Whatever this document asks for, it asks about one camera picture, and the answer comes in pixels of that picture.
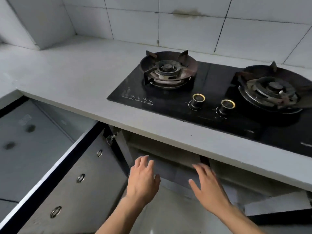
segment left hand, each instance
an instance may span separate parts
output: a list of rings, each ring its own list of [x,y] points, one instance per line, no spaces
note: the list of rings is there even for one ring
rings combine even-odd
[[[126,197],[140,206],[145,206],[155,197],[159,189],[160,176],[154,178],[154,161],[147,163],[148,156],[138,157],[130,170]]]

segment control knob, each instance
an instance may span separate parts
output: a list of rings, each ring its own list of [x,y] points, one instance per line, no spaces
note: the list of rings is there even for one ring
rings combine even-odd
[[[206,98],[202,94],[194,94],[192,100],[189,102],[189,107],[193,110],[198,110],[204,104]]]
[[[224,99],[221,101],[221,106],[217,109],[221,115],[227,115],[235,108],[235,102],[230,99]]]

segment hand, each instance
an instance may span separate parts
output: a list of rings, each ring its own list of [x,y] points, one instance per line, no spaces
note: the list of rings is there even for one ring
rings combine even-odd
[[[201,189],[190,179],[189,184],[199,202],[206,210],[218,216],[218,213],[225,209],[231,209],[229,201],[222,185],[219,184],[216,174],[207,165],[193,164],[199,175]]]
[[[147,164],[148,156],[138,157],[130,170],[127,195],[130,199],[144,207],[155,197],[159,189],[160,176],[154,178],[154,161]]]

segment forearm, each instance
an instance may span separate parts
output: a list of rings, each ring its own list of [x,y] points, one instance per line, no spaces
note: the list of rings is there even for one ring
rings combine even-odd
[[[234,206],[221,210],[216,216],[233,234],[264,234],[256,224]]]
[[[122,198],[112,215],[96,234],[128,234],[142,212],[142,205],[128,197]]]

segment backsplash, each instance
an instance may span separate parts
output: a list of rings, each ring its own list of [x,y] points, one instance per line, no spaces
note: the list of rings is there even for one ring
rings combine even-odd
[[[78,35],[312,67],[312,0],[63,0]]]

